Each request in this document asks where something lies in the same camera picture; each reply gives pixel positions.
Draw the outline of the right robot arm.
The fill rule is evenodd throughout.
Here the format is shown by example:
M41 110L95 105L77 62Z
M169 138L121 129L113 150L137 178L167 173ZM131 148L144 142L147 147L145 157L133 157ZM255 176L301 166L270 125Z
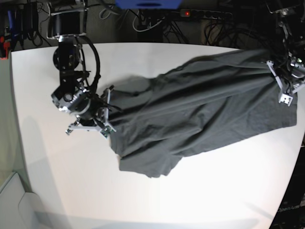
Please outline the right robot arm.
M102 95L96 93L101 63L97 49L86 36L88 2L86 0L49 0L49 23L47 38L58 41L53 55L53 64L59 70L60 85L52 93L53 104L63 113L73 115L76 121L69 125L67 133L73 130L112 131L109 123L110 95L112 87ZM96 74L89 83L85 55L80 40L92 49Z

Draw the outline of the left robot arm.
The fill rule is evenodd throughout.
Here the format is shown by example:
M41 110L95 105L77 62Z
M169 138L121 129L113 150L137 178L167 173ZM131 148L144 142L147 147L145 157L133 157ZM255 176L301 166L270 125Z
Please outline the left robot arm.
M285 93L293 95L305 87L305 2L303 0L267 0L267 8L284 33L282 66L287 71Z

